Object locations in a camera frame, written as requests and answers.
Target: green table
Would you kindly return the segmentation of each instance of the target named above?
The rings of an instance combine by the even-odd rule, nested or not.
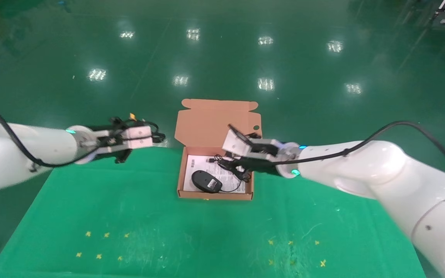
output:
[[[374,200],[257,174],[253,201],[180,199],[181,151],[56,169],[0,277],[410,277],[410,242]]]

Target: open cardboard box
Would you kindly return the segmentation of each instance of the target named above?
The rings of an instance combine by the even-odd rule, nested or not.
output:
[[[244,134],[256,132],[262,135],[261,117],[250,111],[257,108],[256,102],[237,102],[233,100],[189,100],[182,101],[188,109],[178,112],[175,138],[185,145],[183,148],[178,196],[182,198],[251,200],[254,192],[254,173],[246,186],[245,193],[205,193],[184,191],[183,183],[187,171],[188,155],[224,156],[222,148],[228,124]]]

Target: box lid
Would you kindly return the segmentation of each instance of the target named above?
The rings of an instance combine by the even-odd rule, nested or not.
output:
[[[232,124],[244,134],[262,134],[256,102],[185,99],[178,112],[175,138],[185,146],[221,147]]]

